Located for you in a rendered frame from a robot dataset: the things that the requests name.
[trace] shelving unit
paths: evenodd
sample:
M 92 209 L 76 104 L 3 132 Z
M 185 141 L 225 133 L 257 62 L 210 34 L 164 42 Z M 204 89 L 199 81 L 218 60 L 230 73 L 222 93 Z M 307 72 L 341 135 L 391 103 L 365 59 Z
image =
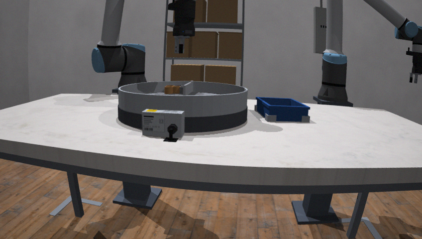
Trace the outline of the shelving unit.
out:
M 237 29 L 242 30 L 242 59 L 225 59 L 225 58 L 194 58 L 194 57 L 166 57 L 167 50 L 167 27 L 174 27 L 174 22 L 168 21 L 168 6 L 169 0 L 166 0 L 166 21 L 164 28 L 164 57 L 163 57 L 163 81 L 166 81 L 166 60 L 211 60 L 211 61 L 237 61 L 240 64 L 240 86 L 243 86 L 243 51 L 245 40 L 245 0 L 242 0 L 242 23 L 219 23 L 219 22 L 195 22 L 195 29 L 197 28 L 213 28 L 213 29 Z

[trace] wall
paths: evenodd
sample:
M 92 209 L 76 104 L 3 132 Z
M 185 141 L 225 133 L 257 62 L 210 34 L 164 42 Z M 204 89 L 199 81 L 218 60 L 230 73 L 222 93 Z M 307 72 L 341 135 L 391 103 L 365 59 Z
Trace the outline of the wall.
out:
M 91 51 L 101 37 L 104 0 L 19 2 L 0 3 L 0 33 L 8 36 L 0 46 L 0 77 L 7 83 L 0 90 L 0 107 L 60 93 L 108 94 L 116 87 L 120 73 L 99 74 L 91 66 Z M 422 25 L 422 1 L 387 2 Z M 165 4 L 126 0 L 124 6 L 120 41 L 145 45 L 148 81 L 162 80 Z M 4 8 L 9 5 L 15 10 Z M 319 6 L 318 0 L 246 0 L 243 86 L 249 89 L 250 99 L 280 97 L 315 103 L 322 55 L 313 53 L 314 6 Z M 412 57 L 406 51 L 411 42 L 395 39 L 394 27 L 362 0 L 344 0 L 343 11 L 349 101 L 422 124 L 422 83 L 409 83 Z M 15 82 L 19 87 L 10 84 Z

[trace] cardboard box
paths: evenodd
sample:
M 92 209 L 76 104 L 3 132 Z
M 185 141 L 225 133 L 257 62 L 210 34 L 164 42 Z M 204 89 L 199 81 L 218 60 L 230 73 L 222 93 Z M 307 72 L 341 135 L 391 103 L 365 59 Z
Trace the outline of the cardboard box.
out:
M 236 66 L 205 66 L 205 81 L 236 85 Z
M 174 64 L 170 81 L 204 81 L 204 65 Z
M 207 22 L 237 23 L 237 0 L 208 0 Z
M 224 59 L 242 59 L 242 33 L 218 33 L 218 57 Z
M 212 31 L 196 31 L 191 36 L 192 48 L 190 57 L 217 58 L 218 33 Z
M 207 21 L 207 1 L 196 0 L 194 22 L 206 22 L 206 21 Z
M 190 52 L 192 50 L 192 41 L 191 41 L 191 37 L 185 39 L 185 45 L 183 46 L 185 51 L 183 54 L 177 54 L 174 53 L 174 43 L 175 43 L 175 39 L 173 36 L 173 32 L 172 31 L 168 31 L 167 32 L 167 50 L 166 50 L 166 57 L 190 57 Z

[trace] blue plastic bin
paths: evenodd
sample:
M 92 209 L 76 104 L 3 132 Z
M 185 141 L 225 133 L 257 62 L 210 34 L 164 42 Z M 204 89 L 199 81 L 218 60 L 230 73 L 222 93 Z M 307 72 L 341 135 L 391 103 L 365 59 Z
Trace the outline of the blue plastic bin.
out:
M 302 121 L 302 116 L 308 116 L 310 107 L 289 98 L 256 98 L 256 111 L 263 117 L 277 116 L 277 121 Z

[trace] marble table surface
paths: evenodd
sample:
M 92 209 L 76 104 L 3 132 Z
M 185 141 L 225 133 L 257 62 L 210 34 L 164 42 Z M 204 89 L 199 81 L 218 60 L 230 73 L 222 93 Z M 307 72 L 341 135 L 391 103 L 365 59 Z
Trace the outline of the marble table surface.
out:
M 307 104 L 310 122 L 247 123 L 146 137 L 117 119 L 117 95 L 60 94 L 0 111 L 0 152 L 170 180 L 238 185 L 422 183 L 422 125 L 385 110 Z

